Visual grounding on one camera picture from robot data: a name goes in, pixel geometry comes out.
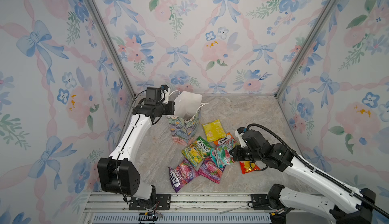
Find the green Fox's lemon bag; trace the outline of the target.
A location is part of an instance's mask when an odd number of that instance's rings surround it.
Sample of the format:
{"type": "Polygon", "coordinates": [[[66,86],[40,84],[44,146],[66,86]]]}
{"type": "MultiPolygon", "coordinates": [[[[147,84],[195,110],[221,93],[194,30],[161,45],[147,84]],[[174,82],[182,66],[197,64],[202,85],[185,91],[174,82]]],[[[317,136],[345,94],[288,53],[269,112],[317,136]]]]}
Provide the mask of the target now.
{"type": "Polygon", "coordinates": [[[203,160],[209,156],[213,147],[202,137],[198,137],[181,153],[194,166],[197,167],[203,160]]]}

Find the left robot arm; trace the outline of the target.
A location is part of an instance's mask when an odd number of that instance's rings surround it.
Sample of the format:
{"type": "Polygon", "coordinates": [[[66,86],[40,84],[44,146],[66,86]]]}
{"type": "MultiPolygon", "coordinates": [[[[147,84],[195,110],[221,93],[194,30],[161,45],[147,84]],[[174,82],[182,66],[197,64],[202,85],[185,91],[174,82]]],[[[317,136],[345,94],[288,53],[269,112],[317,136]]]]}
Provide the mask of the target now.
{"type": "Polygon", "coordinates": [[[135,166],[136,154],[147,131],[163,115],[174,114],[174,102],[169,100],[167,85],[148,87],[145,98],[132,109],[133,116],[122,139],[107,158],[97,164],[102,191],[155,203],[155,187],[141,181],[135,166]]]}

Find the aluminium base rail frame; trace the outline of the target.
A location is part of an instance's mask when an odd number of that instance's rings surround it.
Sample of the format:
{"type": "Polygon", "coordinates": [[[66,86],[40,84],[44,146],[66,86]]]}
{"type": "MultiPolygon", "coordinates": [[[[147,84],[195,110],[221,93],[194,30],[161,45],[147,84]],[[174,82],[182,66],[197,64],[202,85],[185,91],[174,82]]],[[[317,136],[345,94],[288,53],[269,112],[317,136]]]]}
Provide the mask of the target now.
{"type": "Polygon", "coordinates": [[[154,208],[138,199],[92,194],[81,224],[270,224],[270,211],[254,210],[250,193],[162,193],[154,208]]]}

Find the yellow snack packet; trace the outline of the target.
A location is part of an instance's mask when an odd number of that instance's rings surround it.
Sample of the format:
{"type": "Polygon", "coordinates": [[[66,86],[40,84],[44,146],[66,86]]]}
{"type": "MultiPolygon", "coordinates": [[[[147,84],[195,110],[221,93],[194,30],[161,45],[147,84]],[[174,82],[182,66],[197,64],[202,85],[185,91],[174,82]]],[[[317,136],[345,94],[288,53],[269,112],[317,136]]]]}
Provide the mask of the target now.
{"type": "Polygon", "coordinates": [[[202,127],[208,142],[214,142],[226,136],[226,132],[219,119],[214,122],[203,124],[202,127]]]}

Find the left corner aluminium post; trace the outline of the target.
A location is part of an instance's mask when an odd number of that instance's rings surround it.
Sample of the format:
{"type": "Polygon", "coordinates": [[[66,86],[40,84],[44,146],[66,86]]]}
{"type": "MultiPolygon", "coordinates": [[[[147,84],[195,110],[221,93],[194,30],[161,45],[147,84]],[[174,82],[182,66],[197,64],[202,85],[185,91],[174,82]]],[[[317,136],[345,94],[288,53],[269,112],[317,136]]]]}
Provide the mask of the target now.
{"type": "Polygon", "coordinates": [[[107,30],[106,25],[104,24],[103,17],[102,17],[102,15],[97,7],[95,0],[84,0],[84,1],[86,3],[86,7],[89,9],[89,11],[91,13],[92,18],[95,21],[95,24],[97,26],[99,34],[101,35],[102,40],[103,40],[104,44],[106,45],[107,50],[113,59],[113,63],[116,65],[118,72],[119,72],[119,75],[122,77],[122,80],[124,81],[124,85],[125,85],[126,89],[128,90],[129,94],[134,97],[135,96],[134,89],[133,89],[133,87],[130,83],[130,80],[126,74],[125,67],[123,66],[122,62],[120,61],[119,55],[116,52],[116,49],[114,48],[113,41],[109,35],[109,32],[107,30]]]}

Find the orange Fox's fruits bag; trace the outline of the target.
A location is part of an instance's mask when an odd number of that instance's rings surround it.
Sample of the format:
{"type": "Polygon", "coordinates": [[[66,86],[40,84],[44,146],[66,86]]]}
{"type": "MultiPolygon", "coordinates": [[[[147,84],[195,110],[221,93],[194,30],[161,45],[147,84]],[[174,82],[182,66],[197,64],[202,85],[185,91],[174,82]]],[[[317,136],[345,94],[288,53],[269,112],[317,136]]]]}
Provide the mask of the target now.
{"type": "Polygon", "coordinates": [[[213,142],[215,146],[227,145],[230,149],[236,145],[236,140],[231,133],[227,133],[223,138],[213,142]]]}

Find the purple fox's berries bag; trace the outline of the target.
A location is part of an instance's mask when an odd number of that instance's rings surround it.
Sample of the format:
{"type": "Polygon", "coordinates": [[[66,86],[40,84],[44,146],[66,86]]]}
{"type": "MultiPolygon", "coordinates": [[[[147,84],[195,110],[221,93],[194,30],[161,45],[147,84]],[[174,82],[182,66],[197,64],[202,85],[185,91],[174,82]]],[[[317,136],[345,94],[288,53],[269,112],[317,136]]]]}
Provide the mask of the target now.
{"type": "Polygon", "coordinates": [[[206,177],[212,182],[219,184],[221,182],[224,170],[225,166],[223,166],[222,168],[218,167],[213,161],[213,159],[208,156],[205,158],[202,165],[197,170],[197,173],[203,177],[206,177]]]}
{"type": "Polygon", "coordinates": [[[179,192],[185,185],[197,178],[199,174],[192,164],[184,158],[183,161],[176,167],[169,167],[169,176],[171,185],[174,191],[179,192]]]}

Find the corner aluminium post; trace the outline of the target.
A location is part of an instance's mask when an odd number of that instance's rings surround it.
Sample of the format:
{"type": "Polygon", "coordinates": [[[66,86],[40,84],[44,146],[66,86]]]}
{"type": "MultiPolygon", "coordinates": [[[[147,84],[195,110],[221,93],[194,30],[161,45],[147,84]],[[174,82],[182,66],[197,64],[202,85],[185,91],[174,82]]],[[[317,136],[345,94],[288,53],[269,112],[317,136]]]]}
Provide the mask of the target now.
{"type": "Polygon", "coordinates": [[[286,87],[288,86],[288,83],[294,75],[295,71],[298,69],[299,64],[308,53],[308,50],[311,48],[315,39],[319,36],[325,22],[330,17],[339,1],[340,0],[327,0],[327,3],[323,6],[315,24],[312,26],[311,31],[307,35],[306,40],[301,47],[301,51],[297,53],[295,60],[292,62],[291,67],[288,69],[281,85],[275,93],[275,98],[277,100],[282,97],[283,92],[286,90],[286,87]]]}
{"type": "Polygon", "coordinates": [[[103,40],[104,44],[106,45],[107,50],[113,59],[113,63],[116,65],[118,72],[119,72],[119,75],[122,77],[122,80],[124,81],[124,85],[125,85],[126,89],[128,90],[129,94],[134,97],[135,96],[134,89],[133,89],[133,87],[130,83],[130,80],[126,74],[125,67],[123,66],[122,62],[120,61],[119,55],[116,52],[116,49],[114,48],[113,41],[109,35],[109,32],[107,30],[106,25],[104,24],[103,17],[102,17],[102,15],[97,7],[95,0],[84,0],[84,1],[86,3],[86,7],[89,9],[89,11],[91,13],[92,18],[95,21],[95,24],[97,26],[99,34],[101,35],[102,40],[103,40]]]}

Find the red small snack packet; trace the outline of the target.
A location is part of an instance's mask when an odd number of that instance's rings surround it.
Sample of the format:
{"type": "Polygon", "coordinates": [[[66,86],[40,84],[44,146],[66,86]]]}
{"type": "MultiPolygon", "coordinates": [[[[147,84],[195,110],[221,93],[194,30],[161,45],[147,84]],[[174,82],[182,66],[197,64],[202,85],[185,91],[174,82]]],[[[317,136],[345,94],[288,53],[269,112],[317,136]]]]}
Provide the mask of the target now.
{"type": "Polygon", "coordinates": [[[240,162],[240,167],[241,167],[242,174],[261,171],[261,169],[255,163],[252,163],[250,161],[240,162]]]}

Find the floral paper gift bag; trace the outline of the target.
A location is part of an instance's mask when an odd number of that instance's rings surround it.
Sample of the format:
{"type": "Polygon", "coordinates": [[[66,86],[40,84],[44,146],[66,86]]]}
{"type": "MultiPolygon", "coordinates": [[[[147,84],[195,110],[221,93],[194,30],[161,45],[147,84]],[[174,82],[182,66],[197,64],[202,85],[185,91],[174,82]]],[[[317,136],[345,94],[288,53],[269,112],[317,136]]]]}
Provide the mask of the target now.
{"type": "Polygon", "coordinates": [[[169,130],[174,143],[190,145],[200,125],[202,102],[201,94],[182,91],[174,99],[174,114],[167,116],[169,130]]]}

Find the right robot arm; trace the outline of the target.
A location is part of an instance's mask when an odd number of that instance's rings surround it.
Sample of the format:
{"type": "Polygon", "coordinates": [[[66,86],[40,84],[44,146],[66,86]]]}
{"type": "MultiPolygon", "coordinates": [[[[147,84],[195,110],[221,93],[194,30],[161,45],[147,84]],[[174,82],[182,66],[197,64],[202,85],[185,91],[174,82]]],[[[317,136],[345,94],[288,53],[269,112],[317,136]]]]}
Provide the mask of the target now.
{"type": "Polygon", "coordinates": [[[303,159],[271,130],[279,141],[270,144],[261,132],[241,127],[235,131],[239,145],[230,150],[234,161],[261,162],[266,168],[293,176],[319,192],[311,195],[273,184],[264,200],[252,208],[267,206],[273,218],[284,219],[294,209],[307,211],[336,224],[370,224],[373,221],[375,193],[368,188],[347,185],[303,159]]]}

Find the right corner aluminium post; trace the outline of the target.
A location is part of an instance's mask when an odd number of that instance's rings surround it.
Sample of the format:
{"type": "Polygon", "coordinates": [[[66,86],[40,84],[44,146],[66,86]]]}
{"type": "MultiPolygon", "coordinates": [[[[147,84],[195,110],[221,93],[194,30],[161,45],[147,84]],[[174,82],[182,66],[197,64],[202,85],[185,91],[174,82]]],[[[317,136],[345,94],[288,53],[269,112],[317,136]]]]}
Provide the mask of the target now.
{"type": "Polygon", "coordinates": [[[325,22],[330,17],[339,1],[340,0],[327,0],[327,3],[323,6],[315,24],[312,26],[311,31],[307,35],[306,40],[301,47],[301,51],[297,53],[295,60],[292,62],[291,67],[288,69],[281,85],[275,93],[275,98],[277,100],[282,97],[283,92],[286,90],[286,87],[288,86],[288,83],[294,75],[295,71],[298,69],[299,64],[308,53],[308,50],[311,48],[315,39],[319,36],[325,22]]]}

